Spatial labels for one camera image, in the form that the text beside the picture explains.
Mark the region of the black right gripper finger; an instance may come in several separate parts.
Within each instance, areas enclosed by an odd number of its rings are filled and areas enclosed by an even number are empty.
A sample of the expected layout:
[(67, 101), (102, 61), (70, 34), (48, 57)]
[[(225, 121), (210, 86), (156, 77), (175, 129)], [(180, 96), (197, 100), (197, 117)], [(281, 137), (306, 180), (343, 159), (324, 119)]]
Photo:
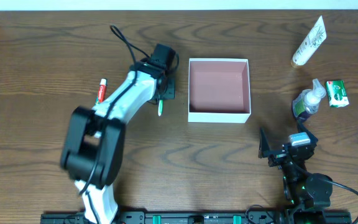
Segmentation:
[(313, 136), (313, 134), (304, 126), (302, 121), (297, 121), (297, 130), (299, 133), (306, 133), (308, 137)]
[(260, 128), (259, 134), (260, 134), (260, 142), (259, 142), (258, 157), (259, 158), (266, 158), (266, 157), (268, 157), (270, 155), (269, 142), (268, 142), (267, 137), (266, 137), (266, 135), (264, 133), (264, 130), (262, 128)]

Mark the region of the clear foam pump bottle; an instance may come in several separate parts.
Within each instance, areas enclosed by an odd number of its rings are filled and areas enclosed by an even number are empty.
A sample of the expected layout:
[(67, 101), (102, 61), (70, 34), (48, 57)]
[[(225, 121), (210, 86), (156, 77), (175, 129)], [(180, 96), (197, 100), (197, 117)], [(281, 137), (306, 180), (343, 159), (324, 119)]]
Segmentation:
[(292, 101), (292, 111), (296, 120), (305, 122), (319, 109), (321, 100), (326, 96), (326, 90), (317, 78), (313, 79), (313, 88), (303, 90)]

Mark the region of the green white toothbrush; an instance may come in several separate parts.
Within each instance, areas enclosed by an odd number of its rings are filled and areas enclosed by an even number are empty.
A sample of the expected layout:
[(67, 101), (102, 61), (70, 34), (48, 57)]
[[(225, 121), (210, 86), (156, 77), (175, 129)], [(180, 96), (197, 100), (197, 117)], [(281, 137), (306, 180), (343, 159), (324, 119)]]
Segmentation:
[(161, 116), (163, 113), (163, 100), (158, 101), (158, 116)]

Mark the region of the red Colgate toothpaste tube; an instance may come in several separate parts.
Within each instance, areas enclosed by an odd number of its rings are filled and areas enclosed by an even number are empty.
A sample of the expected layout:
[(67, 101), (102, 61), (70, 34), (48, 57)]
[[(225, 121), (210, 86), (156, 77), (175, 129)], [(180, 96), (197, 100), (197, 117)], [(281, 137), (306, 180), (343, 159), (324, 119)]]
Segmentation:
[(102, 103), (105, 100), (106, 90), (107, 90), (108, 81), (105, 78), (102, 78), (99, 84), (98, 94), (96, 96), (95, 105)]

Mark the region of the white lotion tube with leaves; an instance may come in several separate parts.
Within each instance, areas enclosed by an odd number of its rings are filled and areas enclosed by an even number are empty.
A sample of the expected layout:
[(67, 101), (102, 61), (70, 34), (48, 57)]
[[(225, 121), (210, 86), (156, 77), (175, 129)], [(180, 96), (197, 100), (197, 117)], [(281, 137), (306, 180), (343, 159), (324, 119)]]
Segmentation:
[(327, 34), (323, 17), (319, 16), (308, 35), (293, 54), (291, 65), (294, 68), (304, 66), (326, 38)]

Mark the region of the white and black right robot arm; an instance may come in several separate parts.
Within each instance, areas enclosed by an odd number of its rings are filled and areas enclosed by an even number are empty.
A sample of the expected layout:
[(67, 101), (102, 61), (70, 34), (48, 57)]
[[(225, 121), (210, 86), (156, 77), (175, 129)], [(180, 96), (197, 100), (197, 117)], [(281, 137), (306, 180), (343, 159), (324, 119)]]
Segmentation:
[(298, 132), (288, 137), (281, 149), (270, 148), (260, 129), (259, 158), (268, 159), (268, 166), (278, 167), (283, 174), (283, 191), (291, 207), (275, 212), (274, 223), (326, 223), (324, 209), (331, 205), (332, 179), (324, 174), (310, 173), (305, 162), (314, 155), (318, 138), (297, 123)]

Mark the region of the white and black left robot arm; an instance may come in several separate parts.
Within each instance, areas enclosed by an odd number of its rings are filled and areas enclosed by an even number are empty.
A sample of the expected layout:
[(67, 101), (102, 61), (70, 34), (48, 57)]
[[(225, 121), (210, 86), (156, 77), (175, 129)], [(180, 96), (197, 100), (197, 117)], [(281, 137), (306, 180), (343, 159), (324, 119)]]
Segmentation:
[(157, 44), (150, 57), (136, 61), (121, 86), (91, 109), (77, 107), (71, 114), (60, 167), (74, 181), (85, 205), (88, 223), (112, 223), (118, 205), (113, 183), (121, 168), (126, 126), (140, 107), (152, 101), (162, 114), (163, 102), (175, 97), (171, 76), (178, 54)]

